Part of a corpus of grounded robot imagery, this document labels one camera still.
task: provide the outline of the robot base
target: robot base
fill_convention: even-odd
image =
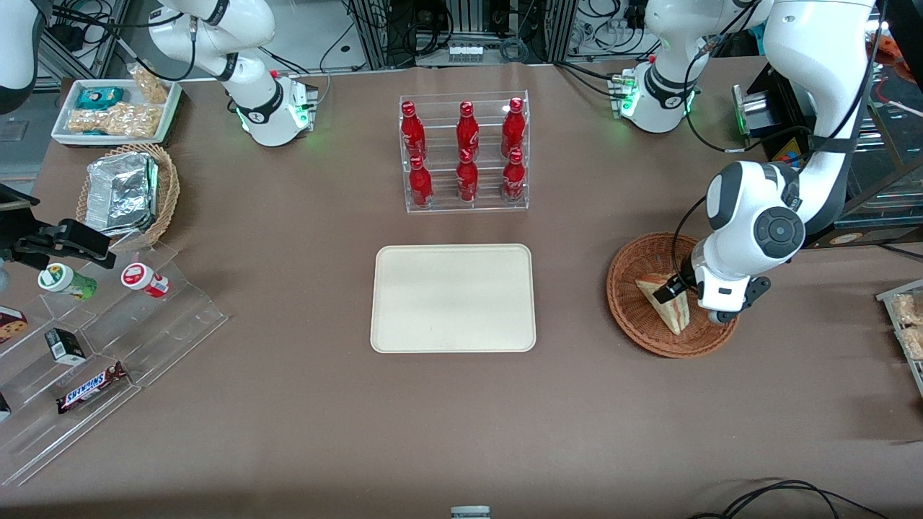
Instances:
[[[269,120],[257,124],[247,120],[237,110],[244,130],[263,146],[281,146],[301,132],[314,129],[317,115],[317,91],[308,91],[303,83],[290,78],[277,78],[276,81],[282,85],[282,104],[270,115]]]
[[[612,100],[612,113],[618,118],[625,118],[644,131],[651,133],[666,133],[679,126],[685,111],[682,109],[682,94],[680,91],[671,92],[675,95],[668,96],[664,105],[659,99],[648,91],[645,74],[651,67],[650,63],[641,63],[635,68],[626,68],[622,75],[609,80],[609,91],[627,96],[625,99]],[[689,94],[689,100],[695,94]]]

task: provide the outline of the small bottle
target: small bottle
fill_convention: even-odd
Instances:
[[[509,158],[509,151],[522,145],[522,136],[525,134],[525,117],[522,115],[522,98],[514,97],[509,100],[509,112],[503,120],[503,140],[500,143],[500,153]]]
[[[165,296],[170,290],[170,280],[144,263],[132,263],[125,267],[122,271],[122,284],[155,298]]]
[[[419,155],[426,160],[426,135],[423,131],[423,122],[416,115],[414,102],[405,101],[401,104],[401,133],[403,134],[404,147],[411,156]]]
[[[459,198],[463,202],[473,202],[477,198],[477,166],[471,150],[459,150],[459,166],[455,168],[459,181]]]
[[[509,151],[509,163],[503,168],[503,186],[500,196],[507,203],[522,198],[522,185],[525,184],[525,167],[522,166],[522,150],[513,148]]]
[[[63,263],[52,263],[39,272],[39,286],[49,292],[70,294],[75,299],[89,299],[96,294],[96,280],[74,272]]]
[[[428,209],[433,206],[433,178],[423,167],[423,157],[414,155],[410,158],[410,195],[414,205]]]
[[[462,101],[461,118],[455,128],[455,135],[458,137],[459,150],[468,149],[472,151],[474,158],[477,158],[478,147],[478,126],[474,119],[474,104],[470,101]]]

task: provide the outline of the red bottle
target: red bottle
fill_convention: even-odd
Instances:
[[[459,167],[455,168],[459,180],[459,198],[463,202],[473,202],[477,198],[477,166],[471,150],[459,150]]]
[[[500,195],[506,202],[515,202],[522,198],[522,185],[525,184],[525,167],[522,166],[522,150],[513,148],[509,151],[509,163],[503,168],[503,186]]]
[[[509,112],[503,120],[503,141],[500,152],[509,158],[509,151],[522,145],[522,136],[525,134],[525,117],[522,115],[522,98],[514,97],[509,100]]]
[[[416,207],[428,208],[433,205],[433,178],[423,167],[423,157],[420,155],[410,158],[410,195]]]
[[[404,147],[411,156],[420,155],[426,159],[426,135],[423,132],[423,122],[416,116],[414,102],[405,101],[401,104],[401,133],[403,134]]]
[[[470,101],[462,101],[460,111],[461,118],[455,128],[455,135],[459,141],[459,150],[467,148],[472,151],[474,157],[477,157],[478,128],[477,121],[474,120],[474,105]]]

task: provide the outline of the beige tray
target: beige tray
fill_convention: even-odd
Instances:
[[[529,351],[532,254],[520,244],[382,248],[371,343],[380,353]]]

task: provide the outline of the black box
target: black box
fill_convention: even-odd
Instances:
[[[45,333],[45,342],[52,350],[54,362],[76,366],[87,360],[86,354],[80,348],[77,336],[67,330],[52,328]]]

